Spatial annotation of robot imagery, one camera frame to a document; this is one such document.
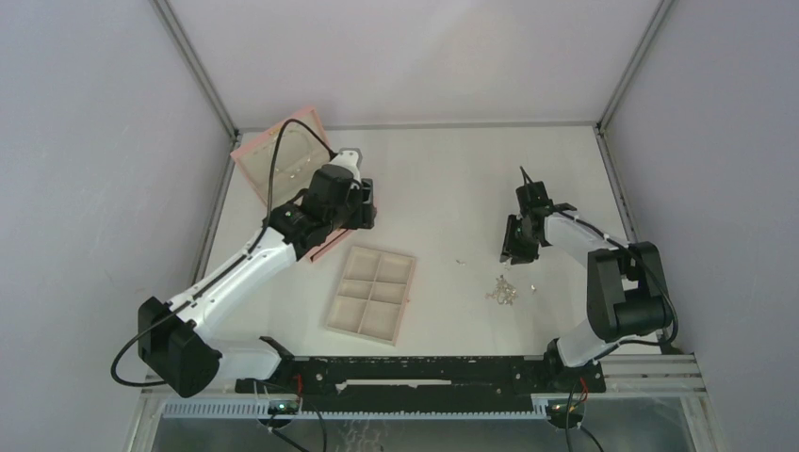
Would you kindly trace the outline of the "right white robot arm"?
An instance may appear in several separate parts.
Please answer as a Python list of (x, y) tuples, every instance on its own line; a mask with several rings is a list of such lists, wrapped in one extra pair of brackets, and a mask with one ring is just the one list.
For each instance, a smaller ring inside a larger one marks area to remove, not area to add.
[(570, 391), (581, 368), (624, 345), (665, 347), (678, 336), (678, 314), (665, 282), (659, 249), (623, 241), (584, 219), (569, 203), (555, 203), (542, 182), (526, 179), (507, 218), (500, 260), (531, 264), (545, 247), (565, 251), (587, 272), (586, 319), (547, 347), (545, 379)]

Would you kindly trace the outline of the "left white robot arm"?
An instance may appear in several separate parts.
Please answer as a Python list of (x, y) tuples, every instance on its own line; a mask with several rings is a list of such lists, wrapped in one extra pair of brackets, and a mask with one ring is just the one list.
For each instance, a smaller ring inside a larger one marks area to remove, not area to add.
[(225, 341), (221, 322), (257, 289), (338, 230), (374, 226), (374, 182), (326, 164), (309, 187), (273, 208), (260, 230), (208, 277), (163, 302), (139, 307), (138, 355), (183, 398), (219, 379), (258, 379), (273, 393), (293, 383), (293, 365), (266, 340)]

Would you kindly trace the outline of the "pink jewelry box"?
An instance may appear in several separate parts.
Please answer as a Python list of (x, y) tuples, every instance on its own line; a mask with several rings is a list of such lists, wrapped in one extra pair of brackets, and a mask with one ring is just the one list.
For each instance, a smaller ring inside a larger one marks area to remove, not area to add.
[(337, 154), (317, 110), (306, 107), (231, 152), (236, 167), (271, 212), (309, 187), (314, 172)]

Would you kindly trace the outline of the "beige six-compartment tray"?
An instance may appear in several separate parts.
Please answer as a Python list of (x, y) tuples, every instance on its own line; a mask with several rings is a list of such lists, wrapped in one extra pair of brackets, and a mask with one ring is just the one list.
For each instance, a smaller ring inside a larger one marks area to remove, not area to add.
[(344, 265), (325, 328), (393, 347), (409, 302), (416, 258), (354, 246)]

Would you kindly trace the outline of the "black mounting base plate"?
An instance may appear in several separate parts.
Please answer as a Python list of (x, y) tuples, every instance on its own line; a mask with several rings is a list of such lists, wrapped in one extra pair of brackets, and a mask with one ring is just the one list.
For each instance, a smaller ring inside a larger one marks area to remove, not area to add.
[(560, 368), (535, 356), (296, 357), (238, 394), (301, 396), (327, 413), (528, 412), (537, 396), (607, 390), (600, 364)]

